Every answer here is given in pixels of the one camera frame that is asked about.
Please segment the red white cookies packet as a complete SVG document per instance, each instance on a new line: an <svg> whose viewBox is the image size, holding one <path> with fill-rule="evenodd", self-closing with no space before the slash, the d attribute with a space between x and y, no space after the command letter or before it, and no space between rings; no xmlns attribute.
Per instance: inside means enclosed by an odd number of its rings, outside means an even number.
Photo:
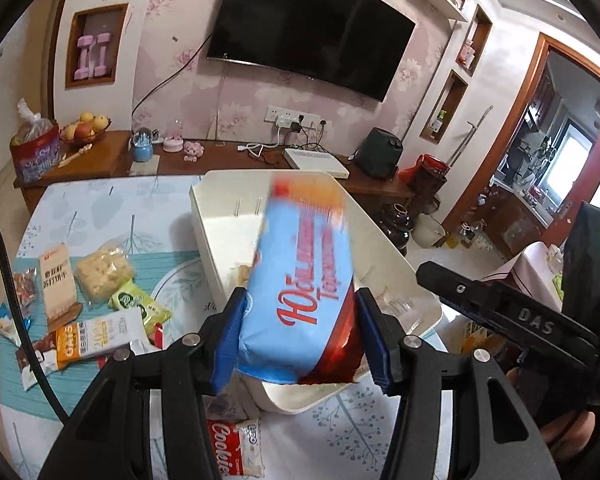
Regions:
<svg viewBox="0 0 600 480"><path fill-rule="evenodd" d="M259 419L209 420L207 426L213 455L223 477L264 477Z"/></svg>

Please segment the blue biscuit package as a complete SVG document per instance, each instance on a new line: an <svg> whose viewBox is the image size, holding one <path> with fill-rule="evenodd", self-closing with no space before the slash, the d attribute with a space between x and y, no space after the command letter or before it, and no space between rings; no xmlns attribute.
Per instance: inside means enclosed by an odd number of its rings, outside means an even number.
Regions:
<svg viewBox="0 0 600 480"><path fill-rule="evenodd" d="M327 174L272 179L238 339L238 370L279 385L353 382L356 324L346 196Z"/></svg>

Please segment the small blue white snack packet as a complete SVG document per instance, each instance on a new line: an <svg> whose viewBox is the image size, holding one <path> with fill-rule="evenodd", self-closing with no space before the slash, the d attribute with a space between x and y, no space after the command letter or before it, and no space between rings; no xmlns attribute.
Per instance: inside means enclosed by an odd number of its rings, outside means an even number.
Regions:
<svg viewBox="0 0 600 480"><path fill-rule="evenodd" d="M22 315L23 326L26 330L30 330L32 325L31 315ZM2 302L0 305L0 336L8 339L17 348L21 346L21 340L16 329L16 324L12 319L12 312L10 312L8 304Z"/></svg>

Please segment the orange white oats bar packet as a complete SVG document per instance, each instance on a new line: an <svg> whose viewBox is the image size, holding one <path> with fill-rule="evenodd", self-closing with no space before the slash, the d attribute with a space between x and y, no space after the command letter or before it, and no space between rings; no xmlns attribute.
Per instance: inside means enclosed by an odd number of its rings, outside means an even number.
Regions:
<svg viewBox="0 0 600 480"><path fill-rule="evenodd" d="M148 341L140 308L117 310L56 330L56 363L68 365L102 356L130 344Z"/></svg>

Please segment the green snack packet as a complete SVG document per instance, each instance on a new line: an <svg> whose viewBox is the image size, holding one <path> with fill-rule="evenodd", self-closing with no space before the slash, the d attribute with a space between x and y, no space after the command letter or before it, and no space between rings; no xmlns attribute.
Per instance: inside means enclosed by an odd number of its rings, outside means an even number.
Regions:
<svg viewBox="0 0 600 480"><path fill-rule="evenodd" d="M117 310L139 308L148 337L155 333L158 325L164 326L171 318L171 312L138 287L133 280L122 284L109 298L108 304Z"/></svg>

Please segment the beige paper snack box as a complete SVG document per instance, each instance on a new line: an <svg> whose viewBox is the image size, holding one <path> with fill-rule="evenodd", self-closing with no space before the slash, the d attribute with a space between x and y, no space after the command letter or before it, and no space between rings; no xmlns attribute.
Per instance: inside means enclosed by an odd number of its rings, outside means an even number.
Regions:
<svg viewBox="0 0 600 480"><path fill-rule="evenodd" d="M82 311L68 247L60 243L38 258L49 333L74 321Z"/></svg>

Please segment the clear packet of nuts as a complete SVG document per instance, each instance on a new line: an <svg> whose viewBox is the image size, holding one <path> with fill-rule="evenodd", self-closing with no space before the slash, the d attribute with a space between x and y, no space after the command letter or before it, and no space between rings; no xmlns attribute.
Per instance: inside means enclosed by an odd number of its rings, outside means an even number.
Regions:
<svg viewBox="0 0 600 480"><path fill-rule="evenodd" d="M23 272L15 272L12 276L21 312L24 316L31 314L36 298L36 274L35 268Z"/></svg>

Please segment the white bucket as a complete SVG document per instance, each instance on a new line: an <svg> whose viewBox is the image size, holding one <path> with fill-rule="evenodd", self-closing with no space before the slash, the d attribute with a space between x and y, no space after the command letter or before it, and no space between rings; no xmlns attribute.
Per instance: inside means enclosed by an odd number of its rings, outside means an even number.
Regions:
<svg viewBox="0 0 600 480"><path fill-rule="evenodd" d="M435 218L432 218L430 214L420 214L417 217L412 237L420 247L434 247L445 235L444 227Z"/></svg>

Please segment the brown ceramic pot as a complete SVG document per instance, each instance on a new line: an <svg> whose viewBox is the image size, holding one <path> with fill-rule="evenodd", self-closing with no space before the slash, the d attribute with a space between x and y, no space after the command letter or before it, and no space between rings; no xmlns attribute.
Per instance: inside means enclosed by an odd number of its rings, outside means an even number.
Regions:
<svg viewBox="0 0 600 480"><path fill-rule="evenodd" d="M405 256L407 243L414 230L414 221L406 207L399 203L383 204L377 224L393 246Z"/></svg>

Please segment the white plastic bin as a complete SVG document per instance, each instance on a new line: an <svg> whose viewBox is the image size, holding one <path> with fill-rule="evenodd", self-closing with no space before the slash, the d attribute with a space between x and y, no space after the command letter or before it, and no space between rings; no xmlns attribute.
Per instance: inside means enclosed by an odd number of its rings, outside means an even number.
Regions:
<svg viewBox="0 0 600 480"><path fill-rule="evenodd" d="M190 188L193 227L211 297L222 309L237 286L237 269L256 251L271 180L288 170L214 170ZM347 219L352 237L354 282L372 292L382 312L399 319L407 333L426 337L442 318L439 299L416 283L414 268L350 194ZM285 415L314 408L343 384L284 386L245 377L254 404Z"/></svg>

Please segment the black air fryer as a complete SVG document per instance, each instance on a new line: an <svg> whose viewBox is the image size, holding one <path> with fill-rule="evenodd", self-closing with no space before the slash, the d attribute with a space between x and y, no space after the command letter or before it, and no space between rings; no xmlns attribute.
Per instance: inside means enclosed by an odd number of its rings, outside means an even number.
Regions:
<svg viewBox="0 0 600 480"><path fill-rule="evenodd" d="M398 169L402 141L393 133L374 127L355 152L354 162L366 176L389 180Z"/></svg>

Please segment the wooden tv cabinet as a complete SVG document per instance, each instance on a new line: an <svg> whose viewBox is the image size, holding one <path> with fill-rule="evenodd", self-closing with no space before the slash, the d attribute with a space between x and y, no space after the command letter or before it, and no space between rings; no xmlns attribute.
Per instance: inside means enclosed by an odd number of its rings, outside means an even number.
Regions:
<svg viewBox="0 0 600 480"><path fill-rule="evenodd" d="M53 183L123 178L130 174L132 155L128 150L130 133L114 130L105 134L86 154L67 166L55 168L44 174L41 180L30 184L14 182L20 191L28 211L34 211L42 195ZM156 148L159 156L159 176L202 176L211 170L287 169L283 152L276 150L264 154L264 159L237 151L236 142L204 141L204 154L198 162L186 162L180 153L167 153ZM377 180L366 176L357 166L348 167L349 177L340 184L365 209L383 203L408 203L414 193L398 178Z"/></svg>

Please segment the blue jar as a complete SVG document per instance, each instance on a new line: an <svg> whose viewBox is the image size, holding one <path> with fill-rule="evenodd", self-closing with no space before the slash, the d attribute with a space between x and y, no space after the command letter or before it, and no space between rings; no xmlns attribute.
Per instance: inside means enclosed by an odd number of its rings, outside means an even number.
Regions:
<svg viewBox="0 0 600 480"><path fill-rule="evenodd" d="M139 128L132 134L131 151L134 162L149 162L154 156L151 131Z"/></svg>

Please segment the red gift bag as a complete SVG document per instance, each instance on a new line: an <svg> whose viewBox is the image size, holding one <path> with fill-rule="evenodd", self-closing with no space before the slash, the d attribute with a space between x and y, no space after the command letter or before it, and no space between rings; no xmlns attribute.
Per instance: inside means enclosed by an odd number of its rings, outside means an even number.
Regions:
<svg viewBox="0 0 600 480"><path fill-rule="evenodd" d="M59 128L40 113L32 112L24 99L18 101L17 112L21 124L10 140L9 151L18 181L30 184L59 164Z"/></svg>

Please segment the fruit bowl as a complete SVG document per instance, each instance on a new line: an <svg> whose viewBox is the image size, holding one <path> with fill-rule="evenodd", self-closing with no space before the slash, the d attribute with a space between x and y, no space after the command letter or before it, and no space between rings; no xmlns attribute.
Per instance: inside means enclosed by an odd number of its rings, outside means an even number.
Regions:
<svg viewBox="0 0 600 480"><path fill-rule="evenodd" d="M83 112L77 122L60 129L59 137L62 142L73 148L82 148L100 140L110 125L111 119L106 115Z"/></svg>

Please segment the white set-top box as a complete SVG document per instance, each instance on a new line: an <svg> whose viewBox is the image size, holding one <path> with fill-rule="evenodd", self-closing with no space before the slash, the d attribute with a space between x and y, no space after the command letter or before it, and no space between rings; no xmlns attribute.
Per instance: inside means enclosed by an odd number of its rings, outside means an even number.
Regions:
<svg viewBox="0 0 600 480"><path fill-rule="evenodd" d="M349 170L329 153L300 150L300 148L285 148L284 159L289 166L302 171L323 171L335 179L347 180Z"/></svg>

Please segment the white power strip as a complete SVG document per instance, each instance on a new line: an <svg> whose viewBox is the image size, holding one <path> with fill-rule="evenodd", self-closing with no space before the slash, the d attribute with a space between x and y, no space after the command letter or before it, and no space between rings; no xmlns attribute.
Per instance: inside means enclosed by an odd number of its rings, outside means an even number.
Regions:
<svg viewBox="0 0 600 480"><path fill-rule="evenodd" d="M298 110L288 110L288 108L269 105L264 115L264 121L275 124L280 128L289 128L293 122L296 122L302 128L316 129L321 125L322 118L307 112L298 112Z"/></svg>

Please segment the pink dumbbell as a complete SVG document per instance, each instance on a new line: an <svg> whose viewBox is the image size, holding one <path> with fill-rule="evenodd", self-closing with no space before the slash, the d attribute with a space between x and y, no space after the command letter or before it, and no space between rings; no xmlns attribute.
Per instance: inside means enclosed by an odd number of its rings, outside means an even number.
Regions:
<svg viewBox="0 0 600 480"><path fill-rule="evenodd" d="M73 79L82 81L102 78L109 73L107 66L107 48L111 42L110 32L98 35L84 35L76 42L79 49L78 68L74 71Z"/></svg>

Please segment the black wall television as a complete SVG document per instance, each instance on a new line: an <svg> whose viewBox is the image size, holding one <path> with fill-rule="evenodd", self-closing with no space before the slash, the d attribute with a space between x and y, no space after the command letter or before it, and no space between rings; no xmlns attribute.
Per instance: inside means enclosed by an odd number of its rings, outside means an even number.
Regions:
<svg viewBox="0 0 600 480"><path fill-rule="evenodd" d="M223 0L208 55L381 102L414 30L410 18L382 0Z"/></svg>

